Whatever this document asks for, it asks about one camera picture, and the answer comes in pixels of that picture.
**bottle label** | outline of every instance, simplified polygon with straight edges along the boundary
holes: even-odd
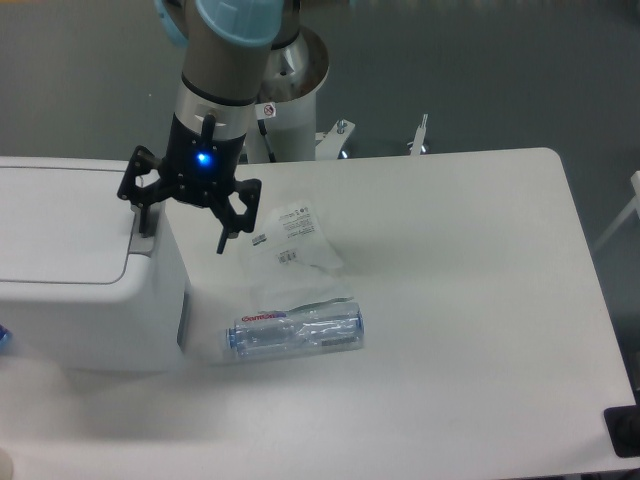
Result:
[[[261,313],[258,315],[242,317],[243,322],[255,322],[257,320],[270,320],[272,318],[286,318],[287,314],[284,312],[269,312]]]

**black object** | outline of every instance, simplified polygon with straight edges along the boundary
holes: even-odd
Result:
[[[252,232],[260,202],[262,182],[257,179],[238,181],[235,170],[244,136],[226,141],[213,141],[216,119],[205,116],[200,135],[192,132],[173,116],[167,154],[156,158],[147,148],[138,146],[133,152],[118,189],[118,197],[140,209],[140,233],[148,228],[149,207],[170,197],[179,202],[209,208],[222,224],[217,252],[224,251],[227,239],[239,232]],[[150,185],[138,186],[136,179],[157,170],[160,178]],[[239,215],[229,201],[238,193],[247,207]]]
[[[616,455],[640,457],[640,408],[637,405],[607,408],[604,419]]]
[[[620,478],[618,478],[618,480],[631,480],[638,473],[640,473],[640,468],[636,468],[634,470],[629,470],[627,473],[625,473]]]
[[[267,136],[267,127],[264,124],[264,120],[258,120],[258,130],[260,131],[260,135],[262,135],[262,139],[264,140],[264,146],[266,147],[267,154],[269,155],[269,162],[276,163],[276,154],[273,153],[271,139]]]
[[[218,97],[209,92],[205,92],[201,88],[196,87],[189,81],[187,77],[184,76],[184,73],[182,74],[182,83],[184,83],[189,90],[191,90],[199,97],[204,98],[205,100],[209,100],[210,102],[219,103],[220,105],[227,105],[229,107],[246,107],[247,105],[251,105],[252,103],[254,103],[257,99],[257,97],[252,97],[246,98],[244,100],[233,100],[229,98]]]

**blue led light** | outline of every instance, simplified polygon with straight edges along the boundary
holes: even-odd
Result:
[[[199,153],[196,155],[196,158],[198,159],[198,163],[200,163],[201,167],[210,167],[213,163],[213,159],[208,153]]]

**white table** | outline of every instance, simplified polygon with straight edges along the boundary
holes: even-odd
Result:
[[[640,465],[606,433],[602,411],[633,396],[556,154],[239,168],[253,176],[262,217],[313,201],[361,304],[365,348],[145,376],[2,357],[0,446],[15,480],[470,480]],[[250,302],[237,241],[217,256],[209,212],[168,211],[197,349]]]

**white plastic box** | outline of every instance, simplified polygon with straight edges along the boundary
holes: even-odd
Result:
[[[66,367],[182,358],[189,278],[164,215],[142,238],[117,161],[0,157],[0,324]]]

